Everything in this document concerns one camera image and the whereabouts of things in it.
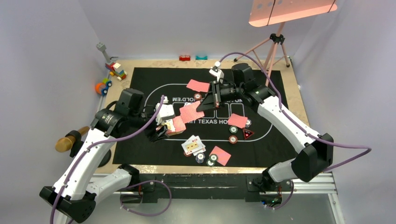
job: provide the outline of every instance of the gray floor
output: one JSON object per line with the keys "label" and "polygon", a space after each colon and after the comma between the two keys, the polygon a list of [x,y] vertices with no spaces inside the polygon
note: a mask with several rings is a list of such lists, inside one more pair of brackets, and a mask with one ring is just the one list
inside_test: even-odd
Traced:
{"label": "gray floor", "polygon": [[[139,212],[152,213],[162,210],[167,200],[158,204],[138,205]],[[119,196],[110,196],[99,204],[85,222],[87,224],[335,224],[327,194],[293,195],[285,207],[270,211],[260,203],[243,200],[172,200],[170,208],[156,217],[141,217],[120,210]]]}

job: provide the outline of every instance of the pink tripod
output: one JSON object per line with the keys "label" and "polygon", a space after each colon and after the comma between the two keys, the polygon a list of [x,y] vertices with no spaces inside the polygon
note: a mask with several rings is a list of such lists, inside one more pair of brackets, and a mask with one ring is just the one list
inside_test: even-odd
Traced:
{"label": "pink tripod", "polygon": [[[268,70],[268,77],[271,76],[272,66],[274,66],[274,64],[278,63],[278,62],[279,62],[280,60],[282,60],[283,58],[284,58],[285,61],[286,61],[286,67],[290,67],[290,63],[289,63],[289,60],[288,60],[288,58],[287,58],[286,49],[285,49],[285,46],[284,46],[284,43],[283,43],[285,38],[284,38],[283,35],[281,34],[284,25],[285,25],[285,22],[281,22],[281,25],[279,26],[279,29],[278,29],[278,31],[276,32],[276,34],[271,34],[271,36],[270,36],[269,38],[265,39],[265,40],[262,41],[261,43],[259,43],[259,44],[257,44],[256,46],[254,46],[252,49],[250,49],[250,50],[248,50],[248,51],[245,52],[245,54],[248,54],[248,53],[250,53],[250,52],[253,52],[253,54],[256,56],[258,62],[260,63],[260,65],[261,65],[264,69]],[[265,63],[264,63],[264,65],[263,65],[263,64],[261,63],[261,61],[260,61],[258,55],[256,54],[255,49],[258,48],[259,46],[265,44],[265,43],[268,42],[269,40],[272,40],[274,43],[272,44],[271,48],[269,49],[267,58],[265,59]],[[282,46],[283,56],[282,56],[279,60],[277,60],[276,62],[274,62],[276,50],[277,50],[279,44]],[[236,59],[234,59],[234,62],[238,61],[238,60],[239,60],[240,58],[242,58],[242,57],[243,57],[243,56],[237,57]],[[268,62],[269,62],[269,59],[270,59],[270,58],[271,58],[271,62],[269,63],[269,68],[267,68]]]}

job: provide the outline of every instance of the white robotic arm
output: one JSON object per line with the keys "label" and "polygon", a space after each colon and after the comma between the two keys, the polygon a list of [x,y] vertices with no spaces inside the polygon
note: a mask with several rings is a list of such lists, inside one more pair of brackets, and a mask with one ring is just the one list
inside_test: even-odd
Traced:
{"label": "white robotic arm", "polygon": [[[219,63],[214,66],[218,74],[222,73],[219,66]],[[274,190],[278,183],[289,179],[299,178],[302,181],[309,182],[331,165],[333,147],[309,137],[284,113],[298,125],[304,127],[306,133],[333,142],[329,134],[320,135],[300,121],[285,106],[279,105],[279,98],[275,96],[271,89],[256,83],[252,68],[248,64],[236,64],[232,67],[232,72],[233,82],[211,82],[210,89],[197,111],[213,110],[227,101],[242,99],[244,105],[249,106],[271,122],[289,140],[298,153],[296,158],[274,164],[263,171],[263,178],[260,183],[262,190]]]}
{"label": "white robotic arm", "polygon": [[[280,182],[289,179],[299,178],[308,182],[331,165],[332,146],[307,136],[284,113],[291,117],[294,122],[305,127],[307,133],[330,142],[333,142],[332,137],[328,134],[319,135],[318,132],[300,121],[285,106],[280,110],[279,98],[268,87],[258,85],[255,82],[252,70],[247,64],[240,63],[233,66],[234,82],[232,83],[223,82],[224,73],[219,69],[219,63],[212,70],[211,74],[216,75],[218,79],[211,82],[210,89],[197,111],[216,109],[226,101],[242,99],[245,105],[270,121],[289,140],[298,153],[296,158],[274,164],[264,170],[261,182],[255,183],[260,190],[264,192],[273,191]],[[92,128],[72,164],[53,187],[44,187],[41,190],[40,197],[53,205],[60,189],[64,187],[57,209],[76,222],[81,223],[90,216],[95,205],[104,198],[119,189],[139,183],[139,171],[129,165],[122,165],[114,173],[100,181],[89,183],[100,161],[114,142],[87,148],[94,142],[118,138],[131,126],[143,126],[150,116],[147,114],[138,116],[142,112],[142,108],[140,108],[142,98],[143,93],[126,89],[121,93],[119,101],[115,103],[114,111],[111,111],[109,107],[99,111],[95,115],[91,124]],[[152,122],[145,130],[145,134],[150,141],[167,137],[166,126],[157,128],[157,124],[162,119],[174,117],[174,112],[171,111],[170,107],[164,107],[162,112],[161,110],[156,113],[157,122]],[[65,178],[81,155],[83,155],[81,161],[77,164],[67,185],[65,185]]]}

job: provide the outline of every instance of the red triangle marker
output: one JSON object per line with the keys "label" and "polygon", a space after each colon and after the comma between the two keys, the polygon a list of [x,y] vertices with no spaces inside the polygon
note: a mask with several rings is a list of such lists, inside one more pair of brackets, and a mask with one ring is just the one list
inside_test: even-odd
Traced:
{"label": "red triangle marker", "polygon": [[250,131],[248,129],[245,129],[245,128],[243,128],[242,131],[243,131],[243,138],[245,140],[250,138],[250,136],[252,136],[254,134],[254,132],[252,132],[252,131]]}

